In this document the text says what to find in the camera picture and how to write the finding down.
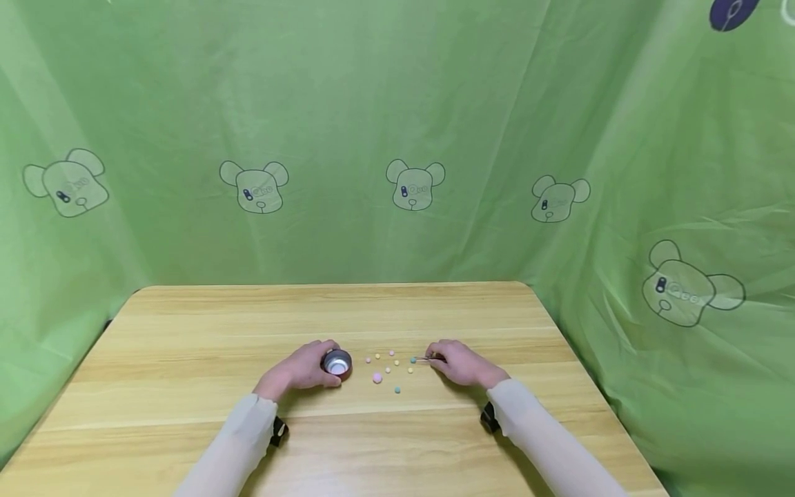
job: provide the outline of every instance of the wooden table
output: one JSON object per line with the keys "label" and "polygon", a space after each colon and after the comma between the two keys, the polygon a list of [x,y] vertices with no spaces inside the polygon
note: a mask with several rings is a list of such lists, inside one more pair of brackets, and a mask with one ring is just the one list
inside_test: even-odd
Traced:
{"label": "wooden table", "polygon": [[533,291],[515,282],[141,290],[0,473],[0,495],[171,495],[260,374],[326,338],[353,355],[353,375],[283,401],[289,439],[242,495],[551,495],[509,441],[482,429],[482,393],[420,364],[407,373],[409,357],[441,338],[522,380],[631,495],[668,495]]}

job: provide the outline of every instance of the metal container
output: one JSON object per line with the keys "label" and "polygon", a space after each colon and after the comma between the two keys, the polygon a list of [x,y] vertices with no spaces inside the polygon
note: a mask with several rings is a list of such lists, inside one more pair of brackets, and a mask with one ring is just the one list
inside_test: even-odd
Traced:
{"label": "metal container", "polygon": [[353,369],[353,359],[350,354],[338,349],[324,355],[320,365],[327,373],[346,379]]}

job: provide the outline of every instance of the hand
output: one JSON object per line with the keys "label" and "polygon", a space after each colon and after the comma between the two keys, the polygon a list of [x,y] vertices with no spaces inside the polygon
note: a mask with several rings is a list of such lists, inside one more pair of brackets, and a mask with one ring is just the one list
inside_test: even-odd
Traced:
{"label": "hand", "polygon": [[430,344],[425,357],[434,355],[441,355],[445,360],[432,359],[429,361],[431,367],[459,385],[478,385],[489,390],[510,378],[501,367],[474,353],[458,340],[439,340],[438,343]]}
{"label": "hand", "polygon": [[289,357],[262,375],[254,393],[262,398],[278,402],[279,398],[293,388],[305,389],[314,386],[339,386],[342,380],[323,370],[320,361],[326,352],[338,349],[334,340],[315,340],[302,345]]}

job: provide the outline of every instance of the green backdrop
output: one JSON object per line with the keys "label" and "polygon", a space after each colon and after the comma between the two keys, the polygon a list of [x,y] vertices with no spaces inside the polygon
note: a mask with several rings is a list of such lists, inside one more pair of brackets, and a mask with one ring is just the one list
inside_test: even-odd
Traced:
{"label": "green backdrop", "polygon": [[143,286],[516,279],[673,495],[792,495],[793,25],[0,0],[0,454]]}

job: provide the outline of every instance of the tweezers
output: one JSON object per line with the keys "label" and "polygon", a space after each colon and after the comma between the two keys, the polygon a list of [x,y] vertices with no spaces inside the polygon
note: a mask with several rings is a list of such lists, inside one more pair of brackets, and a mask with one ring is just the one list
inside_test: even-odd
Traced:
{"label": "tweezers", "polygon": [[415,359],[417,359],[417,362],[420,362],[420,361],[425,361],[425,362],[428,362],[428,363],[429,363],[429,362],[431,362],[431,360],[433,360],[433,359],[436,359],[436,360],[442,361],[443,363],[446,363],[446,362],[447,362],[447,360],[444,358],[444,356],[442,356],[442,355],[438,355],[438,354],[437,354],[437,355],[432,355],[431,357],[417,357],[417,358],[415,358]]}

